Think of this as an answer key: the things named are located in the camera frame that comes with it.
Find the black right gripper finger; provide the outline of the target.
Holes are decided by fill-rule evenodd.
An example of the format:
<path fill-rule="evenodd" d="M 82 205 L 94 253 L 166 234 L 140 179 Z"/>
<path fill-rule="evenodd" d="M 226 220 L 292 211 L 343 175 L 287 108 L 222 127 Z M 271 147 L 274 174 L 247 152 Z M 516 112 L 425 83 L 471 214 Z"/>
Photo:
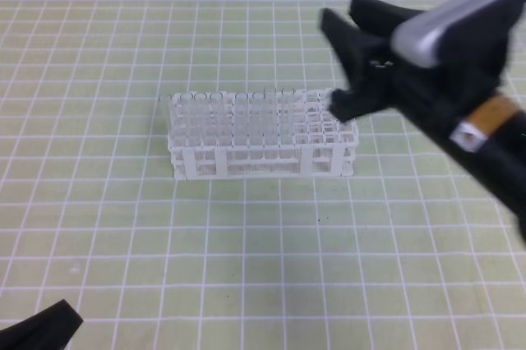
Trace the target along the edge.
<path fill-rule="evenodd" d="M 421 13 L 381 0 L 350 0 L 348 6 L 348 15 L 360 30 L 380 37 L 390 37 L 400 24 Z"/>
<path fill-rule="evenodd" d="M 391 69 L 390 37 L 371 35 L 334 9 L 320 10 L 319 30 L 328 41 L 350 91 L 385 91 Z"/>

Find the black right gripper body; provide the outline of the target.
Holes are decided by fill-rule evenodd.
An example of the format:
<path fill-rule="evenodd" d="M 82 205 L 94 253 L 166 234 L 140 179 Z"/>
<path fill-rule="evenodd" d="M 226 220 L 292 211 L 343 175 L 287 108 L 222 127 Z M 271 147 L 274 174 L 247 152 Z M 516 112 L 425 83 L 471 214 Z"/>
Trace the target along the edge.
<path fill-rule="evenodd" d="M 498 88 L 509 57 L 511 31 L 524 5 L 525 0 L 498 0 L 455 24 L 439 45 L 436 67 L 414 66 L 390 48 L 388 89 L 350 91 L 347 84 L 331 93 L 330 113 L 346 123 L 396 108 L 419 124 L 447 127 L 451 118 L 466 113 Z"/>

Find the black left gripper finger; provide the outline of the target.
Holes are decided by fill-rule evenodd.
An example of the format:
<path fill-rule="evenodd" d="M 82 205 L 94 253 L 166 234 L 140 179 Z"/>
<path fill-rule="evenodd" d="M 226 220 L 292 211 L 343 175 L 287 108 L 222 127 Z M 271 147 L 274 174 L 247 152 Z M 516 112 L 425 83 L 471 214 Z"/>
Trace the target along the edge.
<path fill-rule="evenodd" d="M 1 330 L 1 349 L 65 349 L 83 319 L 64 299 L 36 315 Z"/>

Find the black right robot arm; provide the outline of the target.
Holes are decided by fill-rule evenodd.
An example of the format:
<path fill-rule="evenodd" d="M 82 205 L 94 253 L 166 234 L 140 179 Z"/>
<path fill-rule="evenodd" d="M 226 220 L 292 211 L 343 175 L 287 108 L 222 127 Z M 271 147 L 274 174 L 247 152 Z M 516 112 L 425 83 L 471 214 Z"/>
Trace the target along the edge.
<path fill-rule="evenodd" d="M 347 86 L 340 122 L 395 109 L 471 174 L 525 231 L 525 111 L 500 91 L 525 0 L 447 0 L 428 10 L 350 0 L 318 27 Z"/>

